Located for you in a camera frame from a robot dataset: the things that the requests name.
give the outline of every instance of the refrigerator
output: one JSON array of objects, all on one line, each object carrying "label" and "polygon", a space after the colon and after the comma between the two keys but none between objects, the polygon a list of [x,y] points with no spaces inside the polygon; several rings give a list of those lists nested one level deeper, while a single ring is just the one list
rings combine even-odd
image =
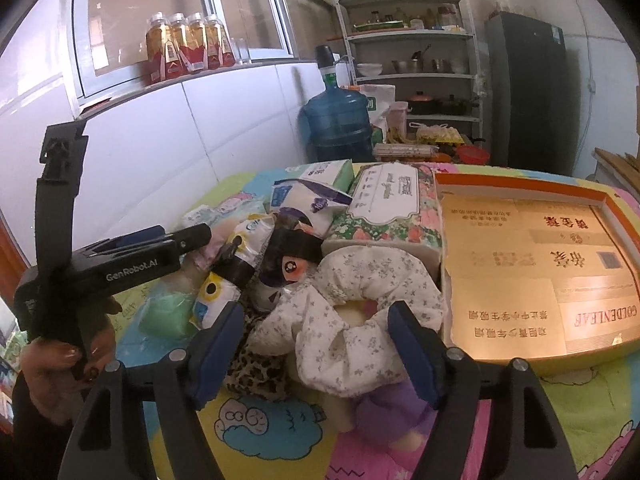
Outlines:
[{"label": "refrigerator", "polygon": [[491,63],[491,164],[570,175],[569,70],[562,29],[511,12],[485,23]]}]

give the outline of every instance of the window sill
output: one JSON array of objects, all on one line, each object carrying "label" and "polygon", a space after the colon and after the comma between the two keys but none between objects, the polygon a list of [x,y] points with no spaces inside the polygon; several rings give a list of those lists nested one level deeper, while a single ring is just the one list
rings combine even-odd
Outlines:
[{"label": "window sill", "polygon": [[110,110],[111,108],[131,101],[132,99],[135,99],[137,97],[140,97],[141,95],[146,95],[150,92],[153,92],[155,90],[159,90],[161,88],[165,88],[167,86],[170,85],[174,85],[174,84],[181,84],[185,81],[190,81],[191,79],[197,79],[200,77],[207,77],[207,76],[211,76],[211,75],[215,75],[215,74],[220,74],[220,73],[226,73],[226,72],[232,72],[235,70],[250,70],[252,68],[258,68],[261,66],[272,66],[272,65],[281,65],[281,64],[292,64],[292,63],[313,63],[315,64],[316,62],[313,60],[308,60],[308,59],[277,59],[277,60],[269,60],[269,61],[261,61],[261,62],[255,62],[255,63],[251,63],[251,64],[246,64],[246,65],[235,65],[229,68],[219,68],[216,70],[207,70],[206,72],[200,72],[197,74],[189,74],[189,75],[185,75],[182,77],[177,77],[176,79],[171,79],[169,81],[162,81],[159,83],[155,83],[153,85],[149,85],[146,86],[142,89],[137,89],[137,90],[133,90],[131,92],[125,93],[123,95],[120,96],[115,96],[115,97],[111,97],[109,98],[108,101],[105,102],[100,102],[99,104],[93,105],[88,109],[83,110],[80,113],[80,119],[89,119],[92,117],[95,117],[98,114],[101,114],[102,112],[105,112],[107,110]]}]

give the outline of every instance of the red plastic bowl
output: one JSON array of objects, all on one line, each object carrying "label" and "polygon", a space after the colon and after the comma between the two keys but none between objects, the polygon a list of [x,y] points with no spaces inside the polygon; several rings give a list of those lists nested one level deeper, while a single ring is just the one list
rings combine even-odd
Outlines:
[{"label": "red plastic bowl", "polygon": [[489,161],[489,153],[477,146],[459,146],[456,153],[465,164],[484,166]]}]

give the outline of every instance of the purple scrunchie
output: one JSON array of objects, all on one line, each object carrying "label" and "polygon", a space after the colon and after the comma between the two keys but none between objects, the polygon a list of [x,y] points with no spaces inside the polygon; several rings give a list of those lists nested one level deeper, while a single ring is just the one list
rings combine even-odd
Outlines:
[{"label": "purple scrunchie", "polygon": [[380,386],[355,402],[355,424],[360,436],[382,447],[411,430],[428,435],[436,414],[418,398],[410,380]]}]

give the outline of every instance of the scrunchie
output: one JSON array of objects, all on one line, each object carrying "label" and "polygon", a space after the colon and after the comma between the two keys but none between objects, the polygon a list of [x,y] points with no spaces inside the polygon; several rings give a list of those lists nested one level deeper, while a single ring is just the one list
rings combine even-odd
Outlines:
[{"label": "scrunchie", "polygon": [[[378,312],[351,327],[334,310],[351,300],[376,300]],[[445,305],[420,260],[395,248],[344,247],[327,255],[318,272],[253,330],[248,349],[261,355],[295,351],[304,384],[356,397],[406,378],[386,330],[386,311],[399,300],[422,326],[440,328]]]}]

